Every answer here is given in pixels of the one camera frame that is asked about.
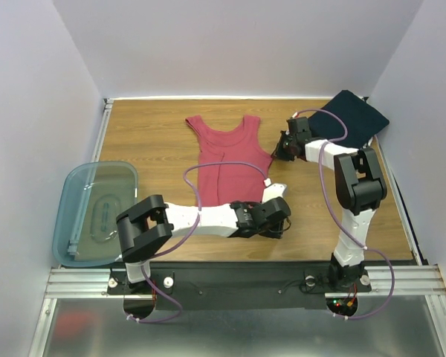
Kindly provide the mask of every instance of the pink tank top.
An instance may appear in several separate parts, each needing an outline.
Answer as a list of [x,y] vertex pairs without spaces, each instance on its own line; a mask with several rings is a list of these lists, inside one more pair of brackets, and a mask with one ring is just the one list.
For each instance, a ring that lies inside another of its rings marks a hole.
[[[195,131],[200,145],[199,164],[222,161],[245,161],[268,174],[271,155],[258,142],[261,119],[245,115],[242,122],[229,132],[211,129],[200,115],[186,119]],[[198,191],[205,207],[232,201],[261,202],[265,188],[258,170],[243,165],[216,165],[198,169]]]

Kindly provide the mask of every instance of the wooden table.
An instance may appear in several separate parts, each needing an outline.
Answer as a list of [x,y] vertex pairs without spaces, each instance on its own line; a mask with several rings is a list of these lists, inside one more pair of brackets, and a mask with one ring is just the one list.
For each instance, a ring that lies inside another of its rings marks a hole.
[[[259,142],[272,152],[279,131],[296,110],[320,108],[326,100],[117,100],[114,102],[100,159],[128,161],[139,174],[139,197],[161,194],[177,205],[194,205],[192,190],[182,173],[197,164],[198,143],[184,119],[200,114],[214,129],[236,127],[243,114],[262,119]],[[335,180],[327,170],[326,184],[337,212]],[[291,207],[292,227],[282,239],[255,236],[223,238],[195,236],[162,260],[327,260],[339,230],[330,217],[320,190],[317,165],[304,161],[275,161],[269,170],[273,182],[288,185],[285,198]],[[189,175],[196,183],[196,172]],[[171,239],[164,248],[176,243]],[[390,259],[412,255],[389,188],[388,197],[370,225],[367,245],[384,251]],[[367,254],[377,259],[376,254]]]

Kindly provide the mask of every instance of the white backdrop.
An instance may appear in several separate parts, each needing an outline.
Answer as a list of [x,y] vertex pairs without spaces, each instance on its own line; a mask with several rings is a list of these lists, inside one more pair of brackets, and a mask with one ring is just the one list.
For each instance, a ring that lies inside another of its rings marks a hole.
[[102,100],[50,1],[0,1],[0,356],[27,356],[68,172]]
[[421,250],[446,282],[446,0],[425,0],[371,96]]
[[54,0],[104,97],[369,95],[421,0]]

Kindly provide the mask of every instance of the dark blue towel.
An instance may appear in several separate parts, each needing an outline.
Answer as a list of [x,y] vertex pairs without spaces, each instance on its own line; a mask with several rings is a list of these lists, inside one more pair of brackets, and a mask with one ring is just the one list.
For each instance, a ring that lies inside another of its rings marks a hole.
[[[334,113],[347,125],[349,134],[337,142],[343,147],[361,148],[390,122],[380,112],[350,91],[341,91],[323,109]],[[333,139],[343,135],[340,124],[330,115],[316,112],[309,120],[313,136]]]

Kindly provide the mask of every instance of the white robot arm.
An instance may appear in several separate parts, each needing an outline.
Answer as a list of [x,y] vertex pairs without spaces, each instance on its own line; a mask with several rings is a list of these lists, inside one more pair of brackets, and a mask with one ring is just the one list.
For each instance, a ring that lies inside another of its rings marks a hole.
[[[212,234],[221,237],[270,238],[282,236],[284,220],[291,215],[283,199],[285,184],[265,180],[262,202],[232,202],[216,207],[179,206],[164,202],[160,195],[147,197],[117,218],[123,262],[131,283],[144,280],[142,265],[150,276],[149,260],[170,237],[185,237],[195,225],[192,235]],[[149,227],[147,219],[156,223]]]

